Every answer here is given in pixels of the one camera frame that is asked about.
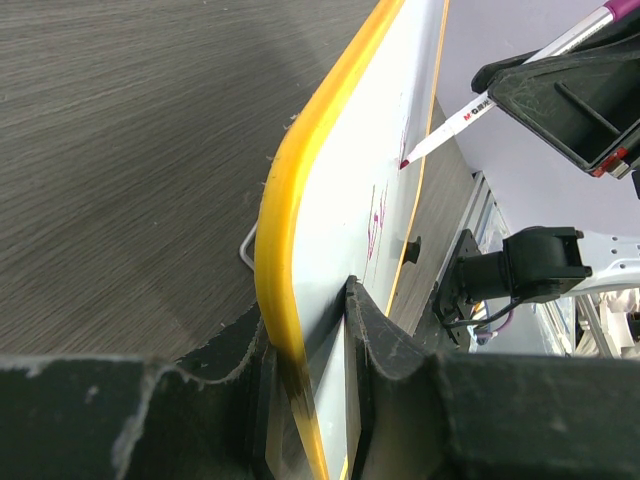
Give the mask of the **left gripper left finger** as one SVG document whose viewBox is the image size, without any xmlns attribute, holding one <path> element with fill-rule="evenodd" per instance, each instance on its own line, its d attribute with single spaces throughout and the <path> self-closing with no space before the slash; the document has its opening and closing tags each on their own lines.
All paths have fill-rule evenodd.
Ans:
<svg viewBox="0 0 640 480">
<path fill-rule="evenodd" d="M 257 307 L 177 361 L 5 355 L 5 479 L 269 479 Z"/>
</svg>

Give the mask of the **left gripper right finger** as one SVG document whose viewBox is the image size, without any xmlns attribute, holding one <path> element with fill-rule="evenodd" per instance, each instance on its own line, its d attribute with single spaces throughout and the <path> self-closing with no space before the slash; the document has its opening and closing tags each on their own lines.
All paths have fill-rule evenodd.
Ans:
<svg viewBox="0 0 640 480">
<path fill-rule="evenodd" d="M 427 352 L 350 277 L 356 479 L 635 479 L 635 361 Z"/>
</svg>

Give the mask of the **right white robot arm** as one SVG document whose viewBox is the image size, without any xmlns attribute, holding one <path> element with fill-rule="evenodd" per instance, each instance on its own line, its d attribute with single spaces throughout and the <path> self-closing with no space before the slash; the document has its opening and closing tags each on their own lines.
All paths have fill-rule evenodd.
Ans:
<svg viewBox="0 0 640 480">
<path fill-rule="evenodd" d="M 639 174 L 639 5 L 608 1 L 546 47 L 483 67 L 474 99 L 418 146 L 428 153 L 499 108 L 593 178 Z M 528 227 L 481 253 L 463 230 L 423 310 L 433 349 L 490 337 L 515 309 L 636 287 L 639 244 L 574 227 Z"/>
</svg>

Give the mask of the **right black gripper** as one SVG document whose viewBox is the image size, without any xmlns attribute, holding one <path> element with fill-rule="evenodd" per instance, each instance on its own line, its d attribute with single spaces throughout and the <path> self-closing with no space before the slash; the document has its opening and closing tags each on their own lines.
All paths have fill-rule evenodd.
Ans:
<svg viewBox="0 0 640 480">
<path fill-rule="evenodd" d="M 551 43 L 483 66 L 471 81 L 497 106 L 600 178 L 639 196 L 639 0 L 605 1 Z"/>
</svg>

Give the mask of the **orange framed whiteboard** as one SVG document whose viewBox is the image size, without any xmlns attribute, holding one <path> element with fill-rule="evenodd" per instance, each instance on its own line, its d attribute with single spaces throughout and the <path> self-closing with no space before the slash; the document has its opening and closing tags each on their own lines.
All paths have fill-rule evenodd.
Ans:
<svg viewBox="0 0 640 480">
<path fill-rule="evenodd" d="M 344 286 L 388 312 L 417 210 L 448 5 L 381 1 L 290 126 L 268 174 L 255 287 L 317 479 L 353 468 Z"/>
</svg>

